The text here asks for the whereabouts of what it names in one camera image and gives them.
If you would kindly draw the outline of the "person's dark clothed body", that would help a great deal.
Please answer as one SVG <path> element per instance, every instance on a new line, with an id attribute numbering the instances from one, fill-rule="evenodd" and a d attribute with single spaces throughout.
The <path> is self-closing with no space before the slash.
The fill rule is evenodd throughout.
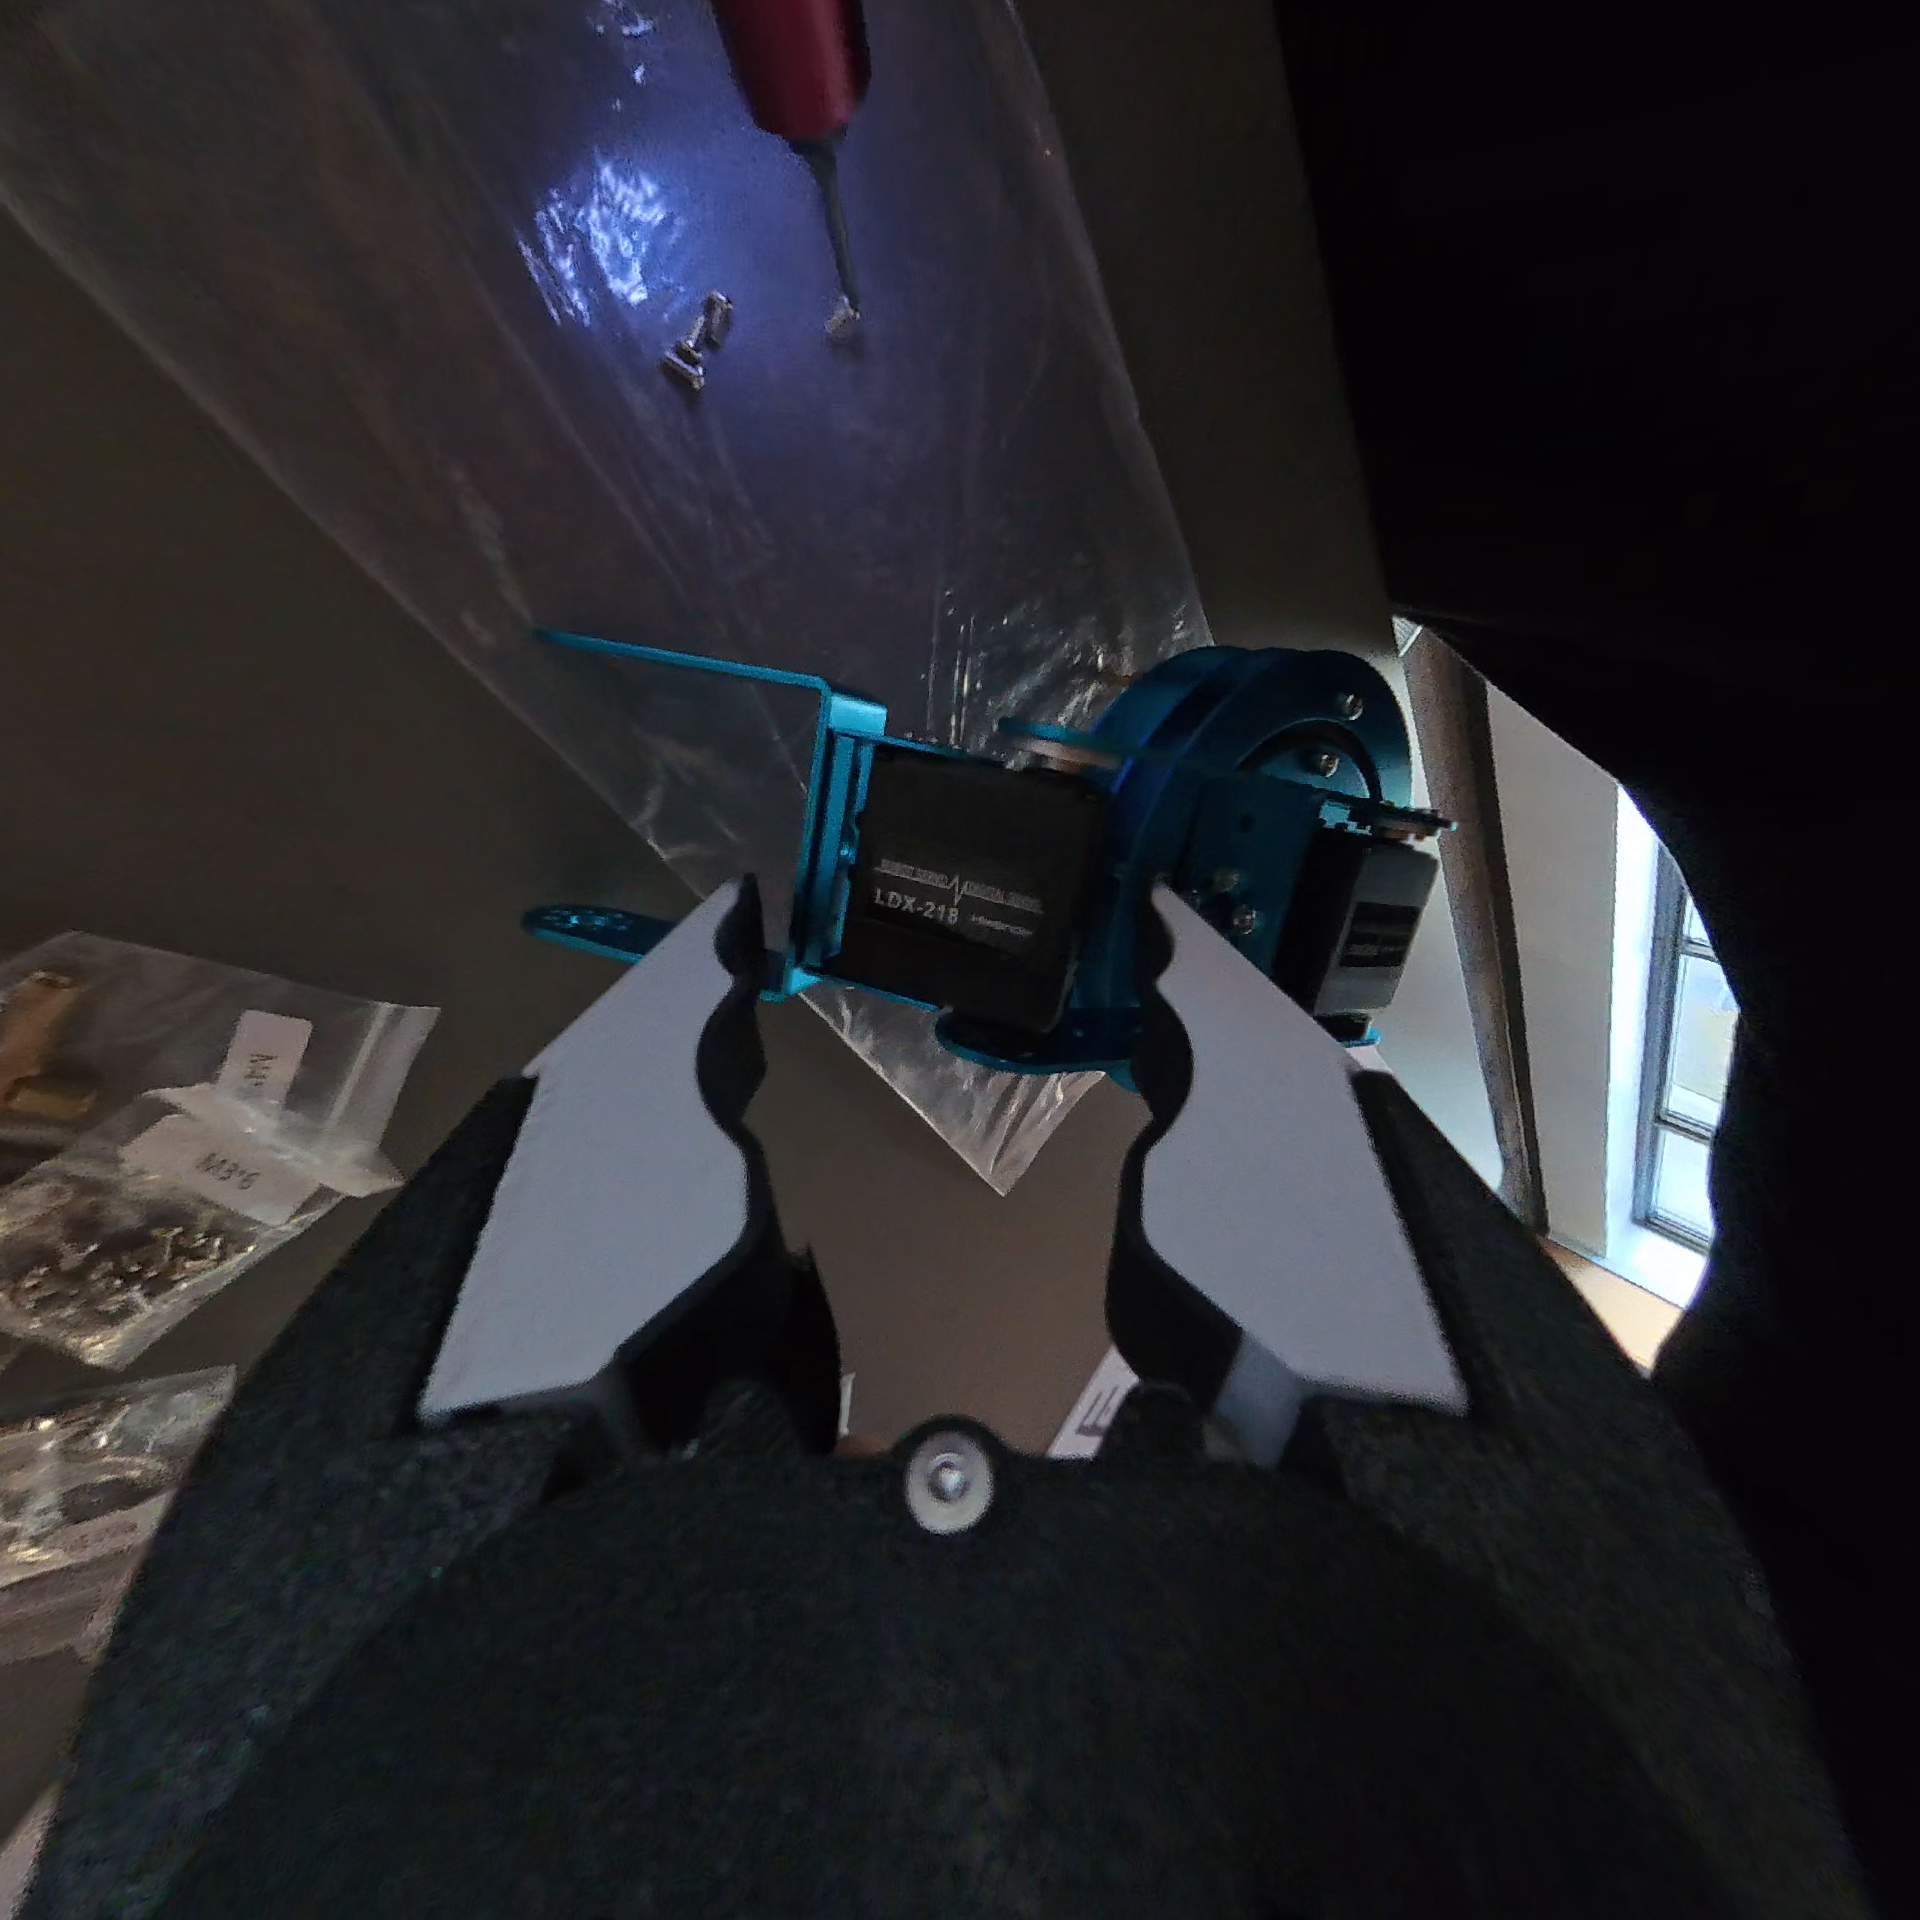
<path id="1" fill-rule="evenodd" d="M 1740 1004 L 1654 1379 L 1916 1916 L 1916 4 L 1275 4 L 1390 601 Z"/>

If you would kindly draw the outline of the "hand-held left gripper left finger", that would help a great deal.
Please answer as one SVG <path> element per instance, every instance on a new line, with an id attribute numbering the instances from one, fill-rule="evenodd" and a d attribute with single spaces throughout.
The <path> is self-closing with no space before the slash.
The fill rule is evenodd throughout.
<path id="1" fill-rule="evenodd" d="M 773 1192 L 760 1089 L 758 884 L 723 882 L 528 1066 L 416 1417 L 588 1406 L 657 1428 L 639 1355 L 749 1261 Z"/>

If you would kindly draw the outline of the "clear plastic bag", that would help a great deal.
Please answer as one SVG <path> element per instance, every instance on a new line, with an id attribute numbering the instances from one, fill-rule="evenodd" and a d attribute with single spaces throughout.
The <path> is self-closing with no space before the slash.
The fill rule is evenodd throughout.
<path id="1" fill-rule="evenodd" d="M 708 4 L 5 4 L 5 210 L 673 875 L 767 913 L 809 704 L 535 629 L 974 752 L 1209 641 L 1017 12 L 863 14 L 833 348 Z"/>

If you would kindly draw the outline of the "red electric screwdriver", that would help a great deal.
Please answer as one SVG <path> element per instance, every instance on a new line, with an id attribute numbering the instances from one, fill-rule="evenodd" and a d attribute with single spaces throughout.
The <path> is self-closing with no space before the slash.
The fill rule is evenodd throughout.
<path id="1" fill-rule="evenodd" d="M 813 181 L 837 294 L 861 298 L 839 182 L 839 153 L 872 66 L 860 2 L 711 2 L 734 85 L 755 126 L 795 153 Z"/>

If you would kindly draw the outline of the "pile of small screw bags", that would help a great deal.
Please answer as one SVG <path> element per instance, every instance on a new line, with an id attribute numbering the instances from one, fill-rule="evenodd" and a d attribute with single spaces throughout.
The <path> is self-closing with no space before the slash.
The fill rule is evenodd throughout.
<path id="1" fill-rule="evenodd" d="M 5 1361 L 86 1380 L 5 1412 L 1 1658 L 96 1660 L 229 1363 L 136 1379 L 382 1155 L 440 1013 L 65 931 L 1 966 Z"/>

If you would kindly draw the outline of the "grey desk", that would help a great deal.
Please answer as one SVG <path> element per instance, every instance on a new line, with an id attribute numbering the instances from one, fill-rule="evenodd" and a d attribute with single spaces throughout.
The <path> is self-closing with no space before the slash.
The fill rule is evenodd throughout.
<path id="1" fill-rule="evenodd" d="M 1271 4 L 1011 4 L 1209 641 L 1397 674 Z M 679 875 L 5 210 L 5 946 L 432 1001 L 414 1166 Z"/>

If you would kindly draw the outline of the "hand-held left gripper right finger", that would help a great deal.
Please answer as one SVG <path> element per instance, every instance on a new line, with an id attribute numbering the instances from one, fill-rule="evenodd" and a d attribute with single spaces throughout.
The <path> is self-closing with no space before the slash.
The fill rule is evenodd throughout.
<path id="1" fill-rule="evenodd" d="M 1349 1053 L 1164 882 L 1135 961 L 1147 1124 L 1120 1176 L 1117 1354 L 1259 1468 L 1312 1401 L 1463 1417 Z"/>

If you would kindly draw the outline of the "blue toy robot arm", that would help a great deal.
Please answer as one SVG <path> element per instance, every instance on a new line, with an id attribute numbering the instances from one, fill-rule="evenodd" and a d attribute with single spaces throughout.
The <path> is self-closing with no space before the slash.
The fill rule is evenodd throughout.
<path id="1" fill-rule="evenodd" d="M 1004 716 L 1030 765 L 888 729 L 825 680 L 540 629 L 572 652 L 815 704 L 785 931 L 760 995 L 934 1013 L 996 1072 L 1132 1069 L 1137 931 L 1158 888 L 1344 1048 L 1376 1038 L 1455 822 L 1416 806 L 1404 706 L 1359 656 L 1196 648 L 1089 728 Z"/>

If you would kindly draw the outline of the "printed instruction sheet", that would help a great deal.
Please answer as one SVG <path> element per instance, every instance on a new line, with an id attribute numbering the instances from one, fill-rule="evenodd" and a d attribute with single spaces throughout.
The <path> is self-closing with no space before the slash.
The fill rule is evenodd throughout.
<path id="1" fill-rule="evenodd" d="M 1044 1459 L 1069 1464 L 1094 1461 L 1109 1444 L 1124 1404 L 1137 1387 L 1137 1371 L 1120 1355 L 1115 1345 L 1109 1345 L 1046 1442 Z"/>

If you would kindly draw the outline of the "window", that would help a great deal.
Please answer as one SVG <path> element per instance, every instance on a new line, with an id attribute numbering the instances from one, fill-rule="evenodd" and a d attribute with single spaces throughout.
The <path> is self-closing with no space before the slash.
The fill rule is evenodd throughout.
<path id="1" fill-rule="evenodd" d="M 1737 1049 L 1740 1001 L 1673 857 L 1647 864 L 1639 984 L 1629 1224 L 1704 1257 L 1716 1237 L 1711 1152 Z"/>

